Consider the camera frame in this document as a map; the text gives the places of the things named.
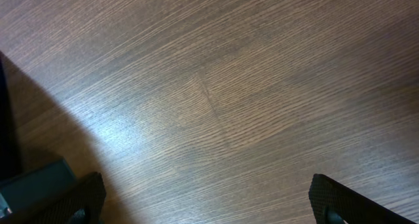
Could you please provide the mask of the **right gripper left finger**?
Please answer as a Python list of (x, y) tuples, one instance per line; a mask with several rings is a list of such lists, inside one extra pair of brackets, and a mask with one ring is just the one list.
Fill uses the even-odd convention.
[(99, 172), (79, 178), (66, 190), (1, 219), (1, 224), (99, 224), (106, 190)]

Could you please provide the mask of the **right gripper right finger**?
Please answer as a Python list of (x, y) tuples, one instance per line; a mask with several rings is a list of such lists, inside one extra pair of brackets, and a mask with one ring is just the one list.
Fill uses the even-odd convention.
[(414, 224), (323, 174), (314, 174), (308, 196), (317, 224)]

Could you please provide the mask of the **dark green lidded box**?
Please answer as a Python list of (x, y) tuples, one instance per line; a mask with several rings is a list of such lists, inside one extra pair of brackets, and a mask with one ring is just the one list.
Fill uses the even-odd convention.
[(1, 55), (1, 218), (64, 191), (76, 181), (66, 161), (54, 159), (25, 172), (16, 137), (5, 76), (6, 57)]

